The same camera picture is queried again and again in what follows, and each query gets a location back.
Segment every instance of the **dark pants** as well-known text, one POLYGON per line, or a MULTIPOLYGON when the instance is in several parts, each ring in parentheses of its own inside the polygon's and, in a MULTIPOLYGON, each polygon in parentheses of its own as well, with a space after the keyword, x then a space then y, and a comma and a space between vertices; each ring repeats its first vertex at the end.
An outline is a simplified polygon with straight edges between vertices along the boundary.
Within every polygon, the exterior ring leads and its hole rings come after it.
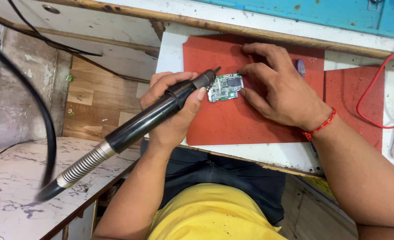
MULTIPOLYGON (((143 140, 141 155, 147 146, 148 141, 143 140)), ((286 182, 284 172, 264 169, 253 162, 181 147, 175 148, 170 156, 160 209, 185 188, 208 182, 242 190, 258 204, 274 226, 283 219, 281 196, 286 182)))

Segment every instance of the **red silicone mat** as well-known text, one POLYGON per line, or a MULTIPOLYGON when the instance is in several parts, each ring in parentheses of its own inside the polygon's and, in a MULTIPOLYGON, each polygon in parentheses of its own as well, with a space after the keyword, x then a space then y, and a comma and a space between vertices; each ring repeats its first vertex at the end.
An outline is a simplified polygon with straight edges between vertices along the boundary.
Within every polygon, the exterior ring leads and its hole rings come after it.
MULTIPOLYGON (((261 42, 235 35, 192 36, 183 44, 184 71, 202 73, 221 66, 218 75, 231 74, 245 64, 265 62, 241 50, 243 43, 261 42)), ((279 44, 293 62, 301 58, 306 66, 304 79, 323 97, 324 50, 279 44)), ((243 76, 243 84, 265 98, 267 88, 254 76, 243 76)), ((301 129, 280 125, 262 117, 239 94, 238 98, 209 102, 203 99, 201 110, 188 128, 187 143, 198 145, 294 143, 306 141, 301 129)))
MULTIPOLYGON (((366 122, 357 114, 356 105, 370 84, 378 66, 326 71, 326 103, 338 110, 339 116, 378 151, 382 150, 382 129, 366 122)), ((384 111, 385 69, 366 95, 360 110, 366 117, 382 125, 384 111)))

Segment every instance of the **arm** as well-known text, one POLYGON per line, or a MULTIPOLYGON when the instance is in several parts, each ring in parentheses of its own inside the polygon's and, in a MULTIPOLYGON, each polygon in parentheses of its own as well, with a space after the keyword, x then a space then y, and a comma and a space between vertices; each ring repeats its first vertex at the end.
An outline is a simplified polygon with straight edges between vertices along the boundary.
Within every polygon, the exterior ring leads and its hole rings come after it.
MULTIPOLYGON (((255 74, 267 86, 266 100, 251 89, 240 90, 264 117, 309 132, 330 116, 332 109, 297 73, 284 48, 254 43, 243 51, 265 56, 272 67, 256 63, 238 70, 255 74)), ((394 232, 394 166, 338 115, 313 135, 313 143, 329 186, 357 223, 360 238, 394 232)))
MULTIPOLYGON (((141 97, 141 108, 164 95, 168 86, 197 73, 155 74, 149 91, 141 97)), ((145 239, 163 198, 166 166, 172 150, 185 138, 187 128, 200 110, 205 88, 195 90, 182 110, 150 132, 150 142, 129 177, 108 205, 92 239, 145 239)))

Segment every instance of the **yellow t-shirt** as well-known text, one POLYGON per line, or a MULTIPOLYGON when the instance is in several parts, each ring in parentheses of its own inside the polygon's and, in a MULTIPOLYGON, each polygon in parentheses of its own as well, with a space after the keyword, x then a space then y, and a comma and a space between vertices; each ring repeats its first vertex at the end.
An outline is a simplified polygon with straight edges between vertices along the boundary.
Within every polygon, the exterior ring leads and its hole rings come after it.
POLYGON ((201 183, 183 190, 156 213, 148 239, 285 238, 241 190, 201 183))

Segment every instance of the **green circuit board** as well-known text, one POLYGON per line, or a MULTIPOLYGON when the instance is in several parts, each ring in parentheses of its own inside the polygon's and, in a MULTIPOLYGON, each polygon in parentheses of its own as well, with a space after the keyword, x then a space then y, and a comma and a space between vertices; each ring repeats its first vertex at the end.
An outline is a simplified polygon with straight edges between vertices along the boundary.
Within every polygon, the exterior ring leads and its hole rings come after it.
POLYGON ((243 88, 243 78, 240 74, 217 76, 213 86, 207 87, 209 102, 224 101, 236 98, 238 91, 243 88))

